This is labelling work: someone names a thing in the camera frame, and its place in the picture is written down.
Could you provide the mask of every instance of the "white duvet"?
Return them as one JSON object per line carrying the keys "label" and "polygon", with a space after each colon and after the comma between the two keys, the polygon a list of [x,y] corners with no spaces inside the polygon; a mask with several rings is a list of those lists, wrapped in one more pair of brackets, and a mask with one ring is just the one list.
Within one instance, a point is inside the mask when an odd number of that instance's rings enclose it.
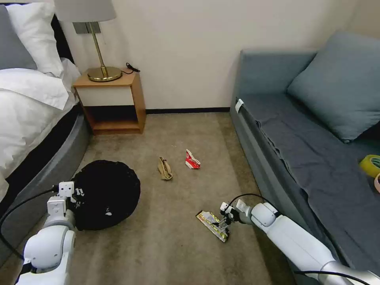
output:
{"label": "white duvet", "polygon": [[69,60],[69,72],[55,78],[36,70],[0,70],[0,201],[5,179],[76,104],[72,82],[80,75]]}

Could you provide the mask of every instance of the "black cable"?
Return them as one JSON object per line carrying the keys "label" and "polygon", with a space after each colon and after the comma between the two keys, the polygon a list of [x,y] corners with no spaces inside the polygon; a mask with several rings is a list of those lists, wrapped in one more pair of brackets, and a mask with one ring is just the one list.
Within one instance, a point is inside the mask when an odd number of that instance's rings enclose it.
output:
{"label": "black cable", "polygon": [[344,274],[344,273],[339,273],[339,272],[332,272],[332,271],[318,271],[318,270],[308,270],[308,271],[294,271],[295,274],[300,274],[300,275],[305,275],[305,274],[326,274],[326,275],[336,275],[336,276],[340,276],[340,277],[345,277],[347,279],[351,279],[351,280],[354,280],[354,281],[357,281],[357,282],[360,282],[364,285],[371,285],[359,278],[356,278],[356,277],[353,277],[351,275],[348,275],[348,274]]}
{"label": "black cable", "polygon": [[132,74],[134,72],[140,72],[139,69],[134,68],[130,63],[126,63],[126,66],[127,66],[127,68],[129,68],[132,71],[131,72],[126,72],[126,71],[122,70],[122,72],[124,72],[125,74]]}
{"label": "black cable", "polygon": [[239,196],[236,196],[234,199],[232,199],[232,201],[228,204],[227,208],[230,207],[232,205],[232,203],[237,199],[237,198],[240,198],[240,197],[243,197],[243,196],[256,196],[256,197],[259,197],[261,199],[263,199],[265,202],[268,202],[269,204],[271,204],[273,207],[273,203],[271,201],[269,201],[268,199],[266,199],[265,197],[259,195],[259,194],[254,194],[254,193],[245,193],[245,194],[241,194]]}
{"label": "black cable", "polygon": [[6,220],[6,218],[14,211],[16,210],[17,208],[21,207],[22,205],[24,205],[26,202],[29,202],[30,200],[33,200],[34,198],[37,198],[39,196],[42,196],[44,194],[47,194],[47,193],[50,193],[50,192],[58,192],[58,188],[57,186],[53,186],[50,190],[47,190],[47,191],[44,191],[42,193],[39,193],[37,195],[34,195],[33,197],[30,197],[29,199],[26,199],[25,201],[21,202],[20,204],[18,204],[17,206],[15,206],[14,208],[10,209],[0,220],[0,240],[5,244],[5,246],[7,248],[9,248],[9,250],[15,255],[17,256],[19,259],[21,260],[24,260],[24,256],[22,254],[20,254],[7,240],[6,238],[4,237],[3,233],[2,233],[2,227],[3,227],[3,223],[4,221]]}

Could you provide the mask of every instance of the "tape roll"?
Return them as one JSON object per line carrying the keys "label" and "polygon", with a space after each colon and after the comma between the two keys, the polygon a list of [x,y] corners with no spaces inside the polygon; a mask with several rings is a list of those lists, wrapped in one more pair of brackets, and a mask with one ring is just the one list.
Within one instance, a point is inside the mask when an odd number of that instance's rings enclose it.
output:
{"label": "tape roll", "polygon": [[375,178],[380,173],[380,156],[367,155],[359,165],[367,175]]}
{"label": "tape roll", "polygon": [[376,176],[375,182],[374,182],[375,188],[376,188],[377,192],[380,193],[380,182],[379,182],[379,179],[380,179],[380,173]]}

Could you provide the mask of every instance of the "blue cushion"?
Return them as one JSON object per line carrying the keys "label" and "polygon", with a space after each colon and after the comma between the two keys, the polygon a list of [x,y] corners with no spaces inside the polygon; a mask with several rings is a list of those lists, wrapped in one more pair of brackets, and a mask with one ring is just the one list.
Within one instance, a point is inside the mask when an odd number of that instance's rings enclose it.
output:
{"label": "blue cushion", "polygon": [[344,142],[380,121],[380,40],[336,32],[288,88]]}

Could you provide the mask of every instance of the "sofa armrest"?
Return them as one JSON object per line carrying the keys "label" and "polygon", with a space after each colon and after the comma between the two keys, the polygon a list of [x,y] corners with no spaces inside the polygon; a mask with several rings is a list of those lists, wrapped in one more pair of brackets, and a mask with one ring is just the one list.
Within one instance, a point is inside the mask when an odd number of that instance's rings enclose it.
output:
{"label": "sofa armrest", "polygon": [[315,57],[315,51],[257,51],[243,49],[235,81],[234,97],[284,93]]}

